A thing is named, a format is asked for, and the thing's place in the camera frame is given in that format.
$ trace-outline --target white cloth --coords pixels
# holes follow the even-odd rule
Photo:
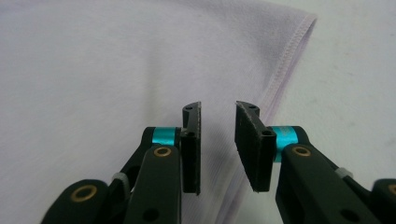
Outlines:
[[[232,221],[236,100],[271,118],[315,16],[260,0],[3,1],[0,223],[39,223],[69,185],[110,182],[148,126],[202,101],[202,193],[183,223]]]

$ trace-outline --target white surface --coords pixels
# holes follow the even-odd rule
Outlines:
[[[367,189],[396,178],[396,2],[270,2],[318,15],[272,124],[304,127],[314,146]],[[268,193],[249,190],[235,223],[282,223],[276,184]]]
[[[182,218],[222,223],[244,174],[234,103],[271,114],[314,18],[260,0],[3,1],[0,223],[38,223],[80,179],[109,183],[146,127],[181,126],[195,101],[202,193]]]

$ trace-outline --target screw hole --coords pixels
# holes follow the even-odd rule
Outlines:
[[[271,131],[262,131],[262,135],[272,135]]]
[[[311,151],[306,149],[305,147],[294,147],[293,152],[299,156],[311,156]]]
[[[88,201],[96,194],[96,191],[97,187],[95,185],[85,185],[79,187],[78,189],[73,191],[71,195],[71,200],[74,203],[82,203]]]
[[[343,216],[344,219],[351,221],[351,222],[359,222],[361,219],[359,218],[358,215],[356,215],[356,213],[347,210],[347,209],[343,209],[341,210],[341,215]]]
[[[171,152],[172,150],[169,147],[159,147],[154,150],[154,155],[157,157],[167,157]]]
[[[147,222],[152,222],[158,219],[160,212],[157,209],[150,208],[143,213],[143,219]]]
[[[392,194],[396,195],[396,184],[389,185],[389,190]]]

